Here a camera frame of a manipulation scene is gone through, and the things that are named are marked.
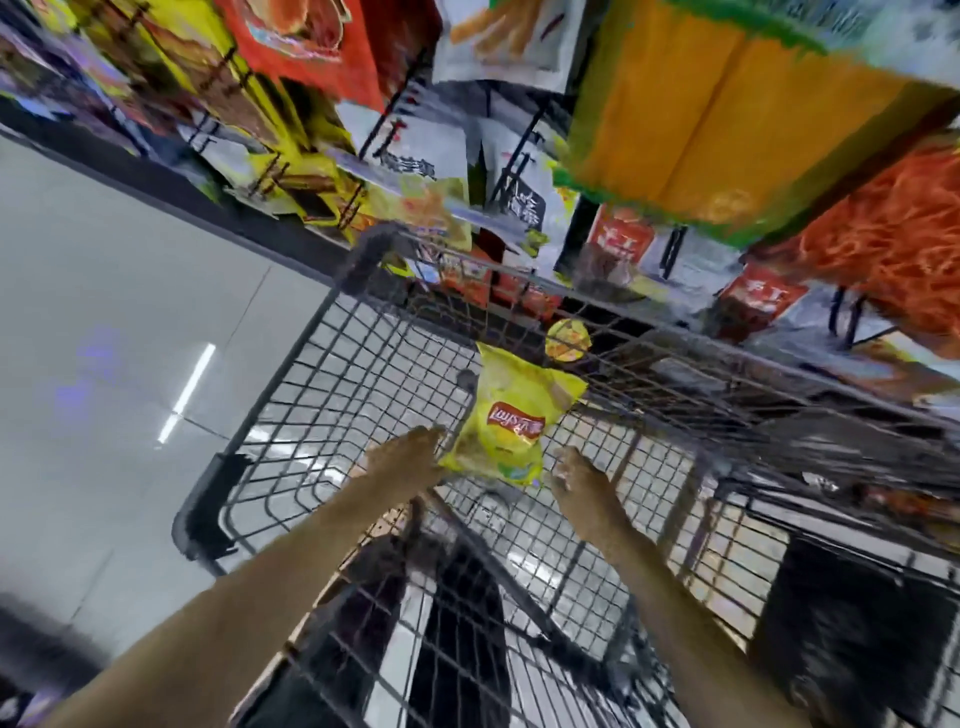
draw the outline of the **shopping cart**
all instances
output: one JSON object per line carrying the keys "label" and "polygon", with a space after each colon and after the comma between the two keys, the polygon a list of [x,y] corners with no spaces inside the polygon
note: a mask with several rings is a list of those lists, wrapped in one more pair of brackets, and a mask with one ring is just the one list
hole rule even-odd
{"label": "shopping cart", "polygon": [[[414,275],[388,273],[385,262]],[[480,307],[454,290],[457,280],[501,272],[516,276],[395,226],[366,233],[178,513],[181,552],[215,575],[226,573],[362,472],[372,445],[416,425],[440,424],[449,447],[471,407],[475,342],[553,364],[544,326],[519,303]],[[560,447],[579,447],[609,475],[634,525],[742,647],[791,540],[827,544],[899,579],[957,591],[955,568],[935,542],[864,520],[830,499],[857,478],[926,490],[960,485],[949,423],[522,279],[524,290],[532,286],[565,296],[564,315],[583,321],[591,338],[582,358],[562,365],[589,389],[541,438],[545,470],[553,469]],[[844,441],[845,433],[854,442]],[[549,489],[464,476],[424,500],[425,509],[412,503],[386,514],[366,541],[393,533],[404,543],[407,591],[396,630],[408,639],[400,654],[375,663],[340,644],[345,663],[370,680],[363,704],[338,701],[295,648],[284,652],[346,725],[452,722],[412,704],[423,650],[476,682],[499,711],[490,724],[685,725],[630,594],[599,552],[577,539]],[[470,604],[459,609],[473,624],[471,655],[489,643],[506,655],[499,682],[471,677],[469,655],[446,654],[427,634],[438,553],[453,544],[485,567],[488,588],[502,594],[494,617],[478,617]],[[952,698],[956,649],[948,653],[926,716],[931,728],[960,715]]]}

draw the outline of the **tiled floor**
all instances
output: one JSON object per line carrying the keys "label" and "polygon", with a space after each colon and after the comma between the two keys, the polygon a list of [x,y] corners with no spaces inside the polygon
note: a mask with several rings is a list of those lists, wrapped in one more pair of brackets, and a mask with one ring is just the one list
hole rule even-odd
{"label": "tiled floor", "polygon": [[210,583],[172,519],[325,288],[6,140],[0,169],[0,592],[108,659]]}

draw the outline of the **hand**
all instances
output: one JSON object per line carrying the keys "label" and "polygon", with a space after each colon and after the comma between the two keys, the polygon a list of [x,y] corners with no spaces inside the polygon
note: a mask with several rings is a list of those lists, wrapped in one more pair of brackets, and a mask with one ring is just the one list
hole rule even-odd
{"label": "hand", "polygon": [[446,474],[434,459],[444,432],[442,427],[414,427],[371,449],[366,474],[351,480],[345,491],[362,491],[363,500],[380,508],[380,515],[433,488]]}
{"label": "hand", "polygon": [[579,450],[564,448],[558,473],[564,480],[554,480],[553,497],[580,538],[604,551],[634,530],[610,480]]}

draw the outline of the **lay's logo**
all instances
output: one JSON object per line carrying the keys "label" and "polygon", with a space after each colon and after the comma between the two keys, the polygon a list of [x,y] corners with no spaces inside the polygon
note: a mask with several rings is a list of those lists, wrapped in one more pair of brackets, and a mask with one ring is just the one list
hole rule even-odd
{"label": "lay's logo", "polygon": [[536,440],[543,433],[546,420],[543,417],[530,417],[516,407],[499,401],[490,408],[490,414],[487,415],[487,424],[500,425],[504,429],[509,429],[518,437]]}

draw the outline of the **lay's chips bag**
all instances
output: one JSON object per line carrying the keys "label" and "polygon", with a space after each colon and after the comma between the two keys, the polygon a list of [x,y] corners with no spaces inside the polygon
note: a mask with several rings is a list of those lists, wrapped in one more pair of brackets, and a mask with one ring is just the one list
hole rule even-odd
{"label": "lay's chips bag", "polygon": [[583,395],[587,383],[486,344],[477,349],[483,370],[476,402],[440,464],[515,485],[539,484],[543,451],[538,440]]}

